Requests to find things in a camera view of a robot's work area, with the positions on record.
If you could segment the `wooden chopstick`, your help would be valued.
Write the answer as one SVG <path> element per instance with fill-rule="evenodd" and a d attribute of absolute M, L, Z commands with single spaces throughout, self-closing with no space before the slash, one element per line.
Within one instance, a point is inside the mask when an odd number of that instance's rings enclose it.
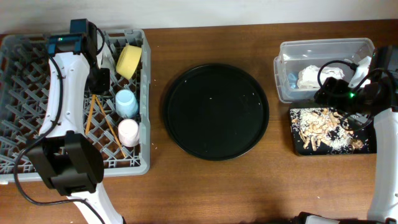
<path fill-rule="evenodd" d="M 106 123 L 107 123 L 107 125 L 109 127 L 109 130 L 111 131 L 111 133 L 112 133 L 112 135 L 114 137 L 114 140 L 116 141 L 116 144 L 118 145 L 119 149 L 121 150 L 122 155 L 124 157 L 126 157 L 125 152 L 122 150 L 122 145 L 121 145 L 116 133 L 114 132 L 113 126 L 112 126 L 112 124 L 109 122 L 109 120 L 106 117 L 106 113 L 105 113 L 105 110 L 103 109 L 103 106 L 102 106 L 101 102 L 99 101 L 99 99 L 98 99 L 98 97 L 96 95 L 93 95 L 93 98 L 96 101 L 96 103 L 98 104 L 98 106 L 100 108 L 100 111 L 101 111 L 102 115 L 104 116 L 105 121 L 106 121 Z"/>
<path fill-rule="evenodd" d="M 91 103 L 90 103 L 90 110 L 89 110 L 89 114 L 88 114 L 87 122 L 86 122 L 85 135 L 88 135 L 88 133 L 90 132 L 90 125 L 91 125 L 92 115 L 93 115 L 93 111 L 94 111 L 95 101 L 96 101 L 96 95 L 92 95 Z"/>

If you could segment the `grey round plate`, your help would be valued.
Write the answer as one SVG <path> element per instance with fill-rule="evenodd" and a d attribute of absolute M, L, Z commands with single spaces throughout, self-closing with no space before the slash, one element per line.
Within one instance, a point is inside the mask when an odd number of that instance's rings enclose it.
<path fill-rule="evenodd" d="M 115 74 L 116 64 L 107 44 L 104 44 L 101 52 L 96 56 L 99 68 L 108 68 L 111 75 Z"/>

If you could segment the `white paper napkin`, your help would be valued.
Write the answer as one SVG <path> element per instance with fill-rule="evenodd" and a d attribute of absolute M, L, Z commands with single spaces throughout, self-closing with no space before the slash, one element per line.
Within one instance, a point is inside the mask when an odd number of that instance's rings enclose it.
<path fill-rule="evenodd" d="M 320 68 L 315 65 L 310 65 L 298 73 L 297 86 L 298 89 L 312 89 L 319 88 L 318 73 Z M 329 77 L 335 79 L 343 79 L 345 77 L 342 69 L 338 67 L 325 67 L 320 74 L 320 81 L 324 84 Z"/>

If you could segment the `yellow plastic bowl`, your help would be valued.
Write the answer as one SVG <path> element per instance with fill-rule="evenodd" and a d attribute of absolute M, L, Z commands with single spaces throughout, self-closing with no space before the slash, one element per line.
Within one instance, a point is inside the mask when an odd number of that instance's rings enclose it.
<path fill-rule="evenodd" d="M 123 48 L 116 71 L 125 79 L 131 79 L 140 62 L 142 49 L 133 45 L 127 45 Z"/>

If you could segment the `light blue plastic cup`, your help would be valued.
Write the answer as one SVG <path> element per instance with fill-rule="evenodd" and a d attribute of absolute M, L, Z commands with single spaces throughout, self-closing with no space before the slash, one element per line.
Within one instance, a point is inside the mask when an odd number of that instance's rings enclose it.
<path fill-rule="evenodd" d="M 133 118 L 139 111 L 139 104 L 131 90 L 120 90 L 115 97 L 116 112 L 120 117 Z"/>

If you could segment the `pink plastic cup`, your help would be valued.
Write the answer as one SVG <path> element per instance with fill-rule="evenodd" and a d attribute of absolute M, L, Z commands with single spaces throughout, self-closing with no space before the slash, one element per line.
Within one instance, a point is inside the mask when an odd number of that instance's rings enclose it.
<path fill-rule="evenodd" d="M 139 144 L 139 125 L 133 119 L 124 119 L 118 125 L 118 137 L 123 146 L 134 147 Z"/>

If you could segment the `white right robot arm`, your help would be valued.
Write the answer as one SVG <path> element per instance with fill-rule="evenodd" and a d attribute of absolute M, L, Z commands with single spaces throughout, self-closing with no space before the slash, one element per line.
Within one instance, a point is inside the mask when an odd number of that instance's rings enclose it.
<path fill-rule="evenodd" d="M 319 82 L 315 103 L 345 113 L 366 114 L 362 127 L 373 125 L 376 178 L 369 223 L 397 223 L 397 46 L 374 50 L 369 70 L 358 84 L 327 78 Z"/>

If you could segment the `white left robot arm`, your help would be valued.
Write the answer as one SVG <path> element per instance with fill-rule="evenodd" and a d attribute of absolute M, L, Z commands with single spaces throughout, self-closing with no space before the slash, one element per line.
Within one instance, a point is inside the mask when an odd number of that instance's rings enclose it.
<path fill-rule="evenodd" d="M 85 93 L 110 89 L 111 69 L 102 67 L 104 37 L 88 19 L 74 19 L 67 34 L 52 35 L 45 58 L 50 68 L 47 109 L 39 136 L 30 140 L 17 161 L 27 156 L 42 181 L 63 200 L 74 203 L 88 223 L 124 223 L 103 185 L 100 151 L 85 137 Z"/>

